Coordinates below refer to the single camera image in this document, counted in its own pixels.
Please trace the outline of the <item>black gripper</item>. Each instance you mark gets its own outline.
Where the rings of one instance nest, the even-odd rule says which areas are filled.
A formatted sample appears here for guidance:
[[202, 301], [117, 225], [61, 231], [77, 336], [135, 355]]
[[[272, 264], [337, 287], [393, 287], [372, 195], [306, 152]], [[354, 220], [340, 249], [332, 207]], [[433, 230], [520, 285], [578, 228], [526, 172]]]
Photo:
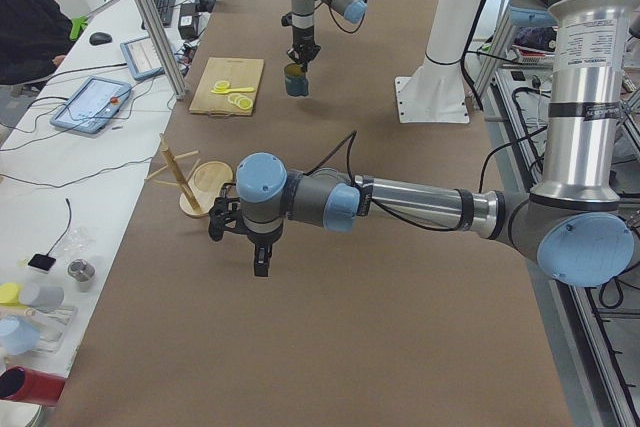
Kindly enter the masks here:
[[254, 275], [256, 277], [268, 277], [272, 245], [278, 241], [278, 230], [266, 233], [249, 231], [247, 237], [254, 244]]
[[320, 52], [320, 46], [315, 43], [315, 27], [300, 28], [295, 25], [292, 28], [292, 46], [287, 51], [289, 58], [300, 66], [306, 73], [309, 62], [313, 61]]

